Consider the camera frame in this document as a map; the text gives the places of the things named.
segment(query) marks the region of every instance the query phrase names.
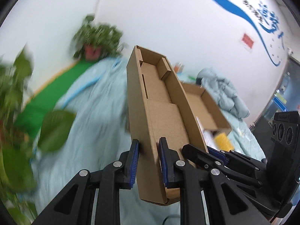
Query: green mat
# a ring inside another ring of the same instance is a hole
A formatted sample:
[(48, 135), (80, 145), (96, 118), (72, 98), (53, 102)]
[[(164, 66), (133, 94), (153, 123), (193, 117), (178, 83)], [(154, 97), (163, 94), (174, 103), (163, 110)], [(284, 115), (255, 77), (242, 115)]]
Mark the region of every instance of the green mat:
[(45, 114), (55, 107), (56, 102), (67, 92), (74, 81), (93, 63), (79, 61), (74, 67), (57, 77), (39, 92), (18, 115), (15, 125), (35, 138), (42, 126)]

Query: cardboard box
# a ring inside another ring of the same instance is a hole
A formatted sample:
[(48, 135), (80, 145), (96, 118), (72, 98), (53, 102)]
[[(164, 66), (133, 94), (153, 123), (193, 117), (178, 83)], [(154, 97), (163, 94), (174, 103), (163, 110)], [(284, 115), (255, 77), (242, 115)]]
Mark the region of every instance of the cardboard box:
[(215, 108), (202, 108), (203, 111), (216, 108), (219, 111), (208, 118), (208, 123), (202, 118), (209, 114), (200, 115), (197, 110), (199, 101), (209, 102), (207, 93), (198, 87), (184, 87), (187, 94), (164, 55), (134, 47), (127, 65), (129, 125), (131, 138), (140, 141), (136, 178), (139, 197), (147, 202), (169, 205), (179, 201), (180, 197), (179, 189), (164, 187), (158, 155), (159, 139), (166, 137), (169, 148), (176, 150), (183, 159), (181, 148), (185, 144), (191, 143), (207, 151), (196, 116), (206, 128), (221, 126), (213, 125), (222, 114), (215, 103)]
[(194, 116), (204, 130), (219, 131), (226, 135), (231, 126), (205, 88), (181, 82)]

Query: yellow object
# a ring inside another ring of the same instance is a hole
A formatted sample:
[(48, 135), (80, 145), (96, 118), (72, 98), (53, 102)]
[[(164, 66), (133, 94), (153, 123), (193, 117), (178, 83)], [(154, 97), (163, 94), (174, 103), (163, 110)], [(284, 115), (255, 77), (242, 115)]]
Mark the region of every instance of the yellow object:
[(227, 135), (225, 133), (218, 134), (214, 138), (214, 141), (220, 150), (228, 152), (234, 149), (233, 145), (231, 144), (230, 140), (227, 138)]

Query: blue wall decal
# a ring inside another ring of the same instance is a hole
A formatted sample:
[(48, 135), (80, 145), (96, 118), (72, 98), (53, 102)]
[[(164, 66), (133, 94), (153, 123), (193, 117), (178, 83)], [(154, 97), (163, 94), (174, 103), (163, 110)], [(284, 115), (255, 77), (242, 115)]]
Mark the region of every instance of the blue wall decal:
[(248, 21), (252, 27), (256, 30), (271, 62), (276, 66), (278, 67), (281, 63), (281, 61), (279, 61), (278, 63), (275, 63), (273, 61), (273, 59), (271, 58), (270, 54), (269, 54), (269, 51), (267, 49), (267, 46), (259, 32), (259, 30), (257, 29), (256, 25), (254, 24), (254, 22), (252, 21), (252, 19), (242, 10), (240, 9), (238, 6), (236, 6), (235, 4), (233, 4), (232, 2), (230, 2), (229, 0), (214, 0), (217, 4), (219, 4), (221, 7), (223, 7), (225, 10), (227, 10), (228, 12), (232, 13), (232, 14), (235, 14), (243, 19), (245, 19), (246, 21)]

